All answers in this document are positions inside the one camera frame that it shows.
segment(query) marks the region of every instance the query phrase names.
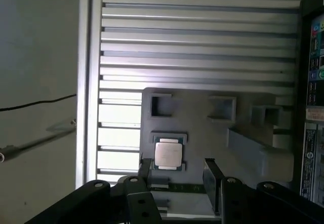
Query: sticker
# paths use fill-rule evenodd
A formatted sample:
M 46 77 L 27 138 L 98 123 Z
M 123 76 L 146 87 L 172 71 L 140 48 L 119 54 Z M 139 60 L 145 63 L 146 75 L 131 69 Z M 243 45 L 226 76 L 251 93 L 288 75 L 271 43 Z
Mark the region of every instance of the sticker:
M 324 108 L 307 108 L 306 120 L 324 121 Z

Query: horizontal slat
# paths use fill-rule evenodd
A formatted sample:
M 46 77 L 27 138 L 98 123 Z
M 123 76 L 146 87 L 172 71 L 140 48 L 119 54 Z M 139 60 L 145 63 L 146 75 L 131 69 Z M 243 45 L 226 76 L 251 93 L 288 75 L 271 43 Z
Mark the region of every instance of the horizontal slat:
M 300 0 L 103 0 L 104 3 L 297 9 Z
M 139 147 L 140 130 L 99 128 L 98 145 Z
M 140 123 L 107 123 L 101 122 L 100 125 L 104 128 L 118 128 L 118 129 L 140 129 Z
M 187 29 L 187 30 L 216 30 L 216 31 L 245 31 L 292 34 L 297 30 L 296 25 L 279 24 L 244 24 L 226 22 L 189 22 L 164 20 L 130 20 L 103 19 L 103 27 L 112 28 L 150 28 L 150 29 Z
M 118 169 L 105 169 L 101 168 L 98 169 L 98 174 L 103 174 L 103 175 L 123 175 L 123 176 L 133 176 L 138 174 L 138 169 L 137 170 L 118 170 Z
M 141 107 L 127 105 L 99 105 L 99 122 L 141 123 Z
M 101 152 L 125 152 L 125 153 L 139 153 L 139 147 L 129 147 L 129 146 L 112 146 L 112 145 L 102 145 L 99 147 Z
M 139 153 L 98 152 L 98 168 L 138 170 Z
M 102 104 L 141 105 L 142 93 L 100 91 L 99 98 Z
M 103 8 L 103 17 L 147 20 L 190 20 L 235 23 L 296 25 L 297 14 L 209 10 Z
M 100 99 L 142 100 L 141 92 L 100 91 Z
M 190 90 L 211 90 L 211 91 L 236 91 L 236 92 L 264 92 L 272 93 L 275 95 L 292 95 L 292 87 L 278 87 L 278 86 L 262 86 L 257 83 L 252 85 L 221 85 L 221 84 L 208 84 L 206 83 L 173 83 L 173 82 L 134 82 L 134 81 L 118 81 L 115 78 L 112 80 L 109 77 L 103 77 L 100 81 L 100 88 L 103 89 L 134 89 L 144 90 L 147 87 L 152 88 L 174 88 L 174 89 L 190 89 Z
M 105 42 L 175 44 L 175 45 L 206 45 L 262 48 L 295 48 L 296 39 L 259 38 L 253 36 L 229 35 L 181 35 L 181 34 L 148 34 L 102 32 L 101 40 Z
M 180 54 L 208 54 L 232 56 L 257 56 L 294 58 L 295 49 L 265 49 L 265 48 L 231 48 L 231 47 L 202 47 L 179 45 L 148 45 L 130 43 L 101 43 L 102 51 L 148 52 L 148 53 L 180 53 Z
M 274 81 L 293 82 L 293 73 L 269 73 L 250 71 L 210 71 L 210 70 L 184 70 L 184 69 L 146 69 L 146 68 L 113 68 L 101 67 L 103 76 L 130 76 L 130 77 L 164 77 L 164 78 L 201 78 L 217 80 L 249 80 L 249 81 Z
M 187 69 L 235 69 L 235 70 L 258 70 L 258 71 L 293 71 L 293 63 L 276 62 L 275 59 L 268 61 L 239 61 L 234 59 L 221 60 L 198 60 L 198 59 L 166 59 L 166 58 L 134 58 L 134 57 L 105 57 L 101 56 L 101 64 L 118 66 L 149 66 L 170 67 Z

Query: black metal frame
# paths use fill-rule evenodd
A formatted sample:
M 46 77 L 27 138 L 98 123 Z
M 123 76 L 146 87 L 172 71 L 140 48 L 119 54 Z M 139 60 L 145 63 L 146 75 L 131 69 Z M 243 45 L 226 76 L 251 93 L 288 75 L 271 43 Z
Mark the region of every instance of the black metal frame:
M 205 159 L 204 186 L 222 220 L 163 220 L 148 191 L 151 159 L 142 159 L 139 175 L 114 187 L 101 180 L 86 183 L 27 224 L 54 223 L 324 223 L 323 209 L 273 182 L 252 189 L 239 179 L 224 177 L 214 159 Z
M 302 0 L 300 3 L 299 28 L 297 42 L 297 67 L 296 76 L 296 102 L 293 115 L 293 151 L 294 151 L 294 177 L 292 190 L 300 193 L 301 173 L 304 148 L 304 127 L 306 116 L 306 97 L 308 87 L 308 66 L 311 22 L 324 13 L 323 0 Z

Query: colored port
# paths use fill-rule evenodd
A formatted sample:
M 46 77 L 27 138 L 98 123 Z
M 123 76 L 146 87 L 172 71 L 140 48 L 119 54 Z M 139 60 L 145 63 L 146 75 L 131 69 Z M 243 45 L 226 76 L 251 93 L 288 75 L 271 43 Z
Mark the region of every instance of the colored port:
M 324 78 L 324 70 L 321 70 L 319 73 L 318 73 L 318 76 L 323 79 Z

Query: rectangular opening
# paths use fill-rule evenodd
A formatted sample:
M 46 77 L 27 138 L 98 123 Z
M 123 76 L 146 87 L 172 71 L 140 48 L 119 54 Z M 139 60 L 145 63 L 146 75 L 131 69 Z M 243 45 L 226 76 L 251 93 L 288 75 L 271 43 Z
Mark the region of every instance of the rectangular opening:
M 171 94 L 152 95 L 151 116 L 172 117 L 177 103 Z
M 214 110 L 208 115 L 208 118 L 214 121 L 235 121 L 236 98 L 226 98 L 212 96 L 210 101 L 214 106 Z
M 264 121 L 272 125 L 277 125 L 280 111 L 277 108 L 267 108 L 265 110 Z

